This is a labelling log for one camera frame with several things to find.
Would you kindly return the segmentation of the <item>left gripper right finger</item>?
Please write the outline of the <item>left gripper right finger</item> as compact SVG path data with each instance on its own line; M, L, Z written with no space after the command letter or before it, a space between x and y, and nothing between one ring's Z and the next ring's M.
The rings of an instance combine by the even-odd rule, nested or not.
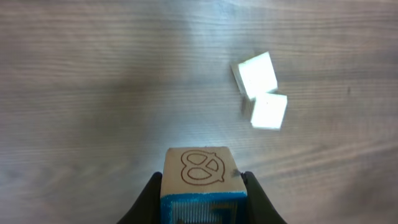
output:
M241 174L247 190L245 223L248 224L287 224L266 195L252 172Z

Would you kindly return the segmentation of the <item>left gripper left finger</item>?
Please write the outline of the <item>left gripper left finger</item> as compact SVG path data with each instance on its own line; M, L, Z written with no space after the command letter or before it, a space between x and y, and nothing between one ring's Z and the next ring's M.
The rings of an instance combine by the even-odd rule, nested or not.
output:
M162 173L153 173L132 207L117 224L161 224L161 181Z

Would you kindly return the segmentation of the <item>blue wooden block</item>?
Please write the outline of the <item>blue wooden block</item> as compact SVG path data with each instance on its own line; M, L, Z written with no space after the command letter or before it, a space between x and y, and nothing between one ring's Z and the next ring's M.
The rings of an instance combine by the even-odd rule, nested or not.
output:
M228 147L168 149L160 189L162 223L244 223L247 197Z

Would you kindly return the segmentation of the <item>red edged wooden block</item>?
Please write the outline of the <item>red edged wooden block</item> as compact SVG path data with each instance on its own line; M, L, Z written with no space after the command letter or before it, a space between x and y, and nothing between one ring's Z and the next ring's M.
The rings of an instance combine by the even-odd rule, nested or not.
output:
M253 100L243 98L242 112L256 129L276 129L282 126L287 107L287 97L272 93L258 95Z

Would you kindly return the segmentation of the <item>green edged wooden block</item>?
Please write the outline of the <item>green edged wooden block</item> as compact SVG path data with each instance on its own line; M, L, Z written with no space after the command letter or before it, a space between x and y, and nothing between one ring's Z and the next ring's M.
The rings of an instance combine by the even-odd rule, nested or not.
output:
M240 63L233 63L231 70L240 93L246 95L250 100L262 93L278 89L269 52L264 52Z

